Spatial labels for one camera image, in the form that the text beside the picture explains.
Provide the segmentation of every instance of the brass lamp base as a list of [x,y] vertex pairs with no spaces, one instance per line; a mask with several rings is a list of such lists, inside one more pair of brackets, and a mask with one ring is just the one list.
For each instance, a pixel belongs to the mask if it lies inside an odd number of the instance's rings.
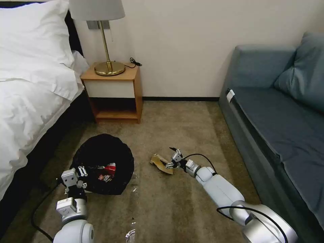
[[102,62],[94,67],[96,74],[101,76],[114,76],[125,71],[125,65],[120,62]]

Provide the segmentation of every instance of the beige carpet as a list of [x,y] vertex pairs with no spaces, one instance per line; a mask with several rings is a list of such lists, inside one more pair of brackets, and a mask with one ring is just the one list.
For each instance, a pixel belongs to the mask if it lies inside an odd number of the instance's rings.
[[[170,146],[179,147],[184,155],[202,153],[246,201],[259,203],[217,102],[145,102],[139,125],[78,125],[60,143],[42,179],[53,184],[69,167],[78,147],[101,133],[117,136],[131,148],[135,174],[121,196],[88,195],[88,221],[94,225],[96,243],[125,242],[131,229],[136,229],[135,242],[244,242],[240,227],[216,212],[194,178],[181,169],[173,175],[164,174],[149,163],[154,153],[169,159]],[[192,159],[208,165],[204,158]],[[55,206],[64,198],[63,191],[60,186],[37,212],[36,222],[52,236],[61,227]],[[41,197],[33,189],[1,243],[49,242],[29,223],[31,210]]]

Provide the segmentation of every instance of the lamp shade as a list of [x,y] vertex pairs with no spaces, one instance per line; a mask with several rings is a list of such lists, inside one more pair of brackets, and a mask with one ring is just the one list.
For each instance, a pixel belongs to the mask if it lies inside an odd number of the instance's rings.
[[76,20],[115,20],[125,17],[121,0],[70,0],[71,17]]

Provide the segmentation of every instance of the white wall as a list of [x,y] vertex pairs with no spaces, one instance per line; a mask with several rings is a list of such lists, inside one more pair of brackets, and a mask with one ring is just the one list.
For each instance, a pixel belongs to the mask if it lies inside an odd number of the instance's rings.
[[[123,0],[111,59],[141,62],[144,96],[218,97],[238,44],[297,45],[324,31],[323,0]],[[76,21],[88,62],[104,61],[100,31]]]

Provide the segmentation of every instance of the black bed frame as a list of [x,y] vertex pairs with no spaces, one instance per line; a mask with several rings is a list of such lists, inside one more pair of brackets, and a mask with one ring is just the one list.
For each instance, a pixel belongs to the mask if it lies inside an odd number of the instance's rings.
[[[35,2],[0,1],[0,8],[14,8],[31,3]],[[76,50],[83,55],[80,40],[70,12],[67,13],[65,22],[69,29],[71,50]],[[17,170],[15,173],[12,183],[8,187],[3,199],[0,201],[0,239],[6,232],[23,202],[28,198],[32,186],[37,184],[39,186],[45,186],[40,182],[39,176],[49,159],[53,156],[59,142],[70,130],[72,124],[84,121],[94,121],[94,117],[86,93],[83,91],[27,156],[27,165]]]

